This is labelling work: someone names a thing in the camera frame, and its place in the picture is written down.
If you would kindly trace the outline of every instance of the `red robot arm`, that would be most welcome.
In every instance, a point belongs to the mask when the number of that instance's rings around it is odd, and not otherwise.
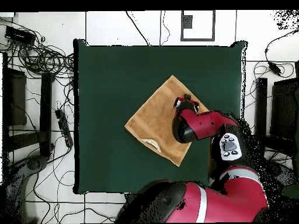
[[[199,114],[199,104],[190,96],[177,98],[174,107],[172,131],[178,142],[213,137],[217,168],[209,188],[171,181],[146,187],[116,222],[252,222],[268,203],[237,121],[219,111]]]

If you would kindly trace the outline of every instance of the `power adapter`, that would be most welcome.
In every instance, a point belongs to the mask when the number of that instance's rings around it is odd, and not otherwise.
[[[14,29],[13,27],[6,26],[5,38],[14,40],[25,45],[34,45],[35,34],[31,34],[24,30]]]
[[[280,68],[279,68],[276,64],[274,64],[274,63],[272,63],[272,62],[268,62],[268,64],[269,64],[269,69],[270,69],[275,75],[280,76],[280,74],[281,74],[281,70],[280,70]]]

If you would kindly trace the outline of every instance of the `brown cloth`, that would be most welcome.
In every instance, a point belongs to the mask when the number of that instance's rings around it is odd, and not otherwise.
[[[177,97],[183,97],[185,93],[199,102],[199,112],[208,111],[199,99],[172,75],[124,126],[142,144],[178,167],[191,143],[179,143],[172,134],[172,120],[175,116],[173,104]]]

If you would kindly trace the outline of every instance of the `dark green tabletop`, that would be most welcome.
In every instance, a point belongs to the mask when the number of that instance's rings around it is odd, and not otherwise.
[[[209,110],[239,116],[244,45],[92,47],[78,41],[79,193],[135,193],[161,178],[207,183],[209,139],[192,143],[176,167],[124,125],[171,75]]]

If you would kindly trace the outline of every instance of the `white stripe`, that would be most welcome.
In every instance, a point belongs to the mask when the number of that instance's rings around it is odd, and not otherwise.
[[[221,176],[220,176],[220,180],[226,175],[228,174],[229,176],[229,180],[230,179],[234,179],[236,177],[240,177],[240,178],[248,178],[248,179],[252,179],[252,180],[255,180],[256,182],[258,182],[260,184],[260,181],[259,181],[259,176],[254,173],[253,171],[249,171],[247,169],[234,169],[234,170],[230,170],[230,171],[227,171],[225,173],[223,173]]]
[[[199,214],[197,216],[196,223],[203,223],[204,219],[206,218],[207,212],[207,193],[205,189],[202,189],[199,186],[200,190],[200,205],[199,205]]]
[[[210,177],[209,180],[208,180],[208,186],[211,186],[212,183],[213,183],[214,181],[215,181],[215,180],[213,180],[213,179]]]

